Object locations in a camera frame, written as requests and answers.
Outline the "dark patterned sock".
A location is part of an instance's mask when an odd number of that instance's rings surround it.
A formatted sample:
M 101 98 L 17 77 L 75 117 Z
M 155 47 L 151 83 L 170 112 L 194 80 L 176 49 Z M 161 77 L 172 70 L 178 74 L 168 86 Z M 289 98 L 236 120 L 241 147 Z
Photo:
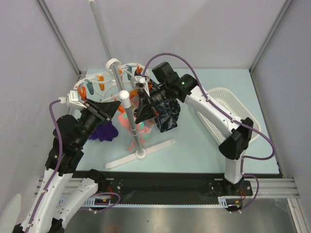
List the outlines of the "dark patterned sock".
M 157 113 L 154 118 L 155 124 L 161 133 L 172 130 L 178 126 L 177 121 L 181 111 L 177 100 L 171 100 L 167 112 Z

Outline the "white oval clip hanger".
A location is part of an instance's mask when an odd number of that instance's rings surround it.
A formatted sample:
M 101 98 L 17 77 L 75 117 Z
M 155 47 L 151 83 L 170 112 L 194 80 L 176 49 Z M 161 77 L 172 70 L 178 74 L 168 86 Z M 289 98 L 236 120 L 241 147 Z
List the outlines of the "white oval clip hanger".
M 148 76 L 150 78 L 150 72 L 145 68 L 145 66 L 139 63 L 121 64 L 119 73 L 121 74 L 123 84 L 130 86 L 127 90 L 133 95 L 137 94 L 139 89 L 131 87 L 131 78 L 134 76 Z M 111 89 L 113 88 L 117 88 L 117 86 L 115 81 L 112 80 L 112 72 L 105 70 L 103 72 L 86 75 L 74 85 L 73 90 L 78 91 L 78 95 L 81 100 L 86 100 L 90 96 L 96 94 L 100 97 L 101 102 L 106 102 L 108 100 L 118 98 L 118 94 L 112 94 L 110 97 L 107 96 L 111 93 Z

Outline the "pink patterned sock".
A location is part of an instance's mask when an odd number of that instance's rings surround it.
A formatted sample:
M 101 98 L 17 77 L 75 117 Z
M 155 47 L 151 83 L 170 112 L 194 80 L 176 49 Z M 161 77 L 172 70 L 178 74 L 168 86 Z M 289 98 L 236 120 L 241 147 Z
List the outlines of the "pink patterned sock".
M 134 115 L 132 112 L 129 92 L 126 90 L 120 91 L 119 99 L 121 101 L 121 105 L 118 108 L 120 112 L 118 120 L 124 128 L 133 132 L 137 129 L 137 126 L 135 124 Z

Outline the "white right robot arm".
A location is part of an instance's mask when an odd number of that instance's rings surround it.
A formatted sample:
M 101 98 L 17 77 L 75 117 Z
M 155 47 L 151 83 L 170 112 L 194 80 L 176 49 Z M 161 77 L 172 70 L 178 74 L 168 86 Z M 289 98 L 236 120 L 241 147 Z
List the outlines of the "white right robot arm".
M 135 123 L 158 117 L 160 105 L 171 100 L 180 100 L 207 118 L 225 137 L 218 146 L 225 157 L 224 189 L 230 195 L 241 188 L 241 155 L 246 151 L 252 136 L 253 120 L 242 119 L 216 103 L 199 81 L 189 74 L 180 77 L 168 62 L 152 69 L 159 87 L 152 93 L 139 97 Z

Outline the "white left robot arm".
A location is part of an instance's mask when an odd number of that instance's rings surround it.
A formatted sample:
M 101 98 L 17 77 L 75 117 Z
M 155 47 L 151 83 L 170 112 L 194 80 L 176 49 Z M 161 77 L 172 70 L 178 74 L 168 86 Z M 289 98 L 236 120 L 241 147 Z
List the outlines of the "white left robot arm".
M 84 153 L 83 148 L 98 126 L 111 121 L 120 101 L 97 102 L 87 99 L 82 103 L 81 116 L 64 115 L 56 119 L 49 111 L 55 126 L 52 149 L 45 163 L 39 192 L 26 218 L 13 228 L 15 233 L 63 233 L 68 223 L 83 204 L 93 195 L 115 195 L 108 191 L 109 181 L 103 172 L 91 169 L 80 185 L 60 204 L 60 198 L 73 177 Z

